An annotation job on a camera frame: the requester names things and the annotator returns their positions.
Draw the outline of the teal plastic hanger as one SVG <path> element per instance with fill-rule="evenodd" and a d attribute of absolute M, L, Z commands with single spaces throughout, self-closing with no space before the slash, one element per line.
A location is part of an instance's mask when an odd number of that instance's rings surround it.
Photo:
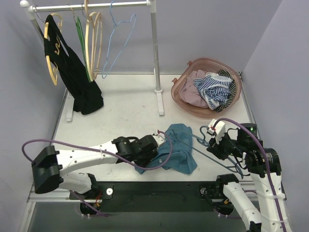
<path fill-rule="evenodd" d="M 172 129 L 172 136 L 174 138 L 176 138 L 178 141 L 180 141 L 181 143 L 183 143 L 184 145 L 186 146 L 189 146 L 191 147 L 194 151 L 198 152 L 199 154 L 205 156 L 206 158 L 210 159 L 211 161 L 215 162 L 216 164 L 219 164 L 220 166 L 222 166 L 223 168 L 227 169 L 228 171 L 234 173 L 234 174 L 239 174 L 240 177 L 241 177 L 241 180 L 244 179 L 245 177 L 245 174 L 243 173 L 243 171 L 241 170 L 240 168 L 240 165 L 237 164 L 237 160 L 235 160 L 234 158 L 231 158 L 230 156 L 227 157 L 227 160 L 231 163 L 230 166 L 226 166 L 224 165 L 222 162 L 219 161 L 218 158 L 215 158 L 215 157 L 211 157 L 210 155 L 206 154 L 206 152 L 202 152 L 200 149 L 197 149 L 195 148 L 194 146 L 190 146 L 189 144 L 187 143 L 184 143 L 182 142 L 178 136 L 176 135 L 176 132 L 183 132 L 189 136 L 191 136 L 193 139 L 196 139 L 196 141 L 202 145 L 203 147 L 205 147 L 205 150 L 208 152 L 207 148 L 210 146 L 209 142 L 206 141 L 206 134 L 202 131 L 203 129 L 205 129 L 207 126 L 201 126 L 199 128 L 199 132 L 201 133 L 201 135 L 203 136 L 202 138 L 195 135 L 195 134 L 192 134 L 192 133 L 188 133 L 188 132 L 185 132 L 184 130 L 180 130 L 180 129 Z"/>

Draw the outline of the teal tank top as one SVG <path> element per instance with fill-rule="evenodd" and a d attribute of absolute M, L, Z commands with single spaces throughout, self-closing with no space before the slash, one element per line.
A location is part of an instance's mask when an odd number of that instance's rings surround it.
<path fill-rule="evenodd" d="M 180 124 L 172 124 L 166 130 L 166 134 L 172 141 L 172 153 L 170 152 L 169 140 L 166 140 L 157 150 L 157 156 L 147 166 L 148 168 L 157 167 L 169 160 L 162 166 L 163 169 L 173 169 L 182 174 L 192 174 L 197 168 L 197 163 L 192 156 L 193 137 L 192 129 Z"/>

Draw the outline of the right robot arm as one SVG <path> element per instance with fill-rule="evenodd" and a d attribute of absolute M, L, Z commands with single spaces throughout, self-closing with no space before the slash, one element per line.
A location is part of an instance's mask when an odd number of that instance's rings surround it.
<path fill-rule="evenodd" d="M 242 158 L 251 177 L 259 207 L 256 208 L 233 174 L 217 177 L 215 194 L 233 205 L 248 232 L 290 232 L 285 193 L 281 183 L 281 164 L 277 152 L 264 148 L 253 123 L 237 123 L 228 118 L 213 119 L 207 128 L 211 136 L 207 151 L 224 160 Z"/>

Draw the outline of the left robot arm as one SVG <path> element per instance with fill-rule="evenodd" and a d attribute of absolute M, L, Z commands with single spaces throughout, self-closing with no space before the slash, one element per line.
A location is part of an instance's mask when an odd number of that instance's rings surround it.
<path fill-rule="evenodd" d="M 93 174 L 83 174 L 80 169 L 125 160 L 145 168 L 157 156 L 157 149 L 164 141 L 160 135 L 145 135 L 140 139 L 121 136 L 86 149 L 56 150 L 53 145 L 47 146 L 31 163 L 35 193 L 62 188 L 92 199 L 98 193 L 97 181 Z"/>

